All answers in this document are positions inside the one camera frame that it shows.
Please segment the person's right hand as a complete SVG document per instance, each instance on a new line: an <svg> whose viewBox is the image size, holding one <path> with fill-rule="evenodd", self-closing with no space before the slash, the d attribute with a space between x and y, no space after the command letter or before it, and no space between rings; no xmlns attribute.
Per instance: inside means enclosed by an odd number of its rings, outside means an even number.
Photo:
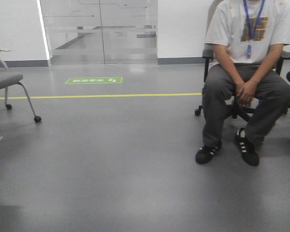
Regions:
<svg viewBox="0 0 290 232"><path fill-rule="evenodd" d="M244 82L238 82L236 86L237 103L240 106L248 106L250 104L250 94L246 89Z"/></svg>

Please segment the person's left hand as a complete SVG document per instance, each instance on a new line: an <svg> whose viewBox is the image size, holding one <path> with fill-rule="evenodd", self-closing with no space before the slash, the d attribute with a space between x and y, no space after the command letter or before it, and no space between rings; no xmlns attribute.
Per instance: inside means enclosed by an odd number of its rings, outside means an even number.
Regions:
<svg viewBox="0 0 290 232"><path fill-rule="evenodd" d="M254 98L256 88L257 84L252 81L241 84L237 92L238 103L240 105L250 105Z"/></svg>

